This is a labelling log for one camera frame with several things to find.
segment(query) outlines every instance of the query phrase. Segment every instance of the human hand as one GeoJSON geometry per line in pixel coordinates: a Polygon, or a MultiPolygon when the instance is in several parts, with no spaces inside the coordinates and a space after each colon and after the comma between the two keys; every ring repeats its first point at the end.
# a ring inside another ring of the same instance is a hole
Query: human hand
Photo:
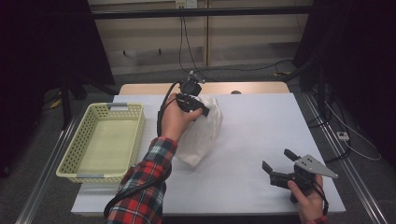
{"type": "Polygon", "coordinates": [[[167,99],[168,107],[163,111],[163,120],[161,122],[161,136],[168,137],[176,142],[181,135],[187,130],[189,124],[201,116],[203,110],[199,108],[190,113],[184,112],[178,107],[176,94],[172,93],[167,99]]]}
{"type": "MultiPolygon", "coordinates": [[[[321,175],[315,177],[317,183],[323,186],[323,178],[321,175]]],[[[296,183],[288,181],[289,189],[294,194],[299,203],[299,215],[302,222],[312,221],[323,216],[323,200],[314,190],[302,193],[296,183]]]]}

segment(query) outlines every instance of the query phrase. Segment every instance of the red plaid sleeve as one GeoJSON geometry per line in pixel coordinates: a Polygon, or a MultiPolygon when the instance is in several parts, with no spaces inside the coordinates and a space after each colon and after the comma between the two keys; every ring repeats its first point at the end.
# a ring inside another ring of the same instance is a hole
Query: red plaid sleeve
{"type": "Polygon", "coordinates": [[[304,222],[304,224],[330,224],[330,222],[327,220],[325,216],[322,216],[315,220],[304,222]]]}
{"type": "MultiPolygon", "coordinates": [[[[177,143],[171,139],[158,137],[152,140],[145,158],[122,179],[119,192],[165,175],[176,149],[177,143]]],[[[120,201],[110,210],[107,223],[161,223],[165,190],[166,185],[162,183],[120,201]]]]}

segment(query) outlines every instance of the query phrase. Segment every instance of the plastic basket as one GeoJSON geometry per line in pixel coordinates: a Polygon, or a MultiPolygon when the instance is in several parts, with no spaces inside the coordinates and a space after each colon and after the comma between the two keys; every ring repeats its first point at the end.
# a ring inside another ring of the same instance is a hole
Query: plastic basket
{"type": "Polygon", "coordinates": [[[136,164],[145,117],[141,104],[92,104],[56,171],[74,183],[120,182],[136,164]]]}

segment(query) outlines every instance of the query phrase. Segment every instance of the shirt cuff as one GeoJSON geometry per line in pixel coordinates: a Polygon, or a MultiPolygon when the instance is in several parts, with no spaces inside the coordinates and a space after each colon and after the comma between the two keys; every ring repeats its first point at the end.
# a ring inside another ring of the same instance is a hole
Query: shirt cuff
{"type": "Polygon", "coordinates": [[[329,223],[325,216],[319,217],[312,221],[303,222],[303,224],[326,224],[329,223]]]}

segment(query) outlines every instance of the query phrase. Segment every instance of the white towel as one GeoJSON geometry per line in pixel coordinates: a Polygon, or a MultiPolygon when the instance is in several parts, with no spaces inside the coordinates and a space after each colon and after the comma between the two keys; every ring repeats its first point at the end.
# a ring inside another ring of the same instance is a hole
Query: white towel
{"type": "Polygon", "coordinates": [[[217,99],[208,95],[200,95],[198,100],[209,108],[209,114],[207,117],[200,116],[190,124],[178,141],[175,155],[191,167],[196,166],[214,147],[223,119],[217,99]]]}

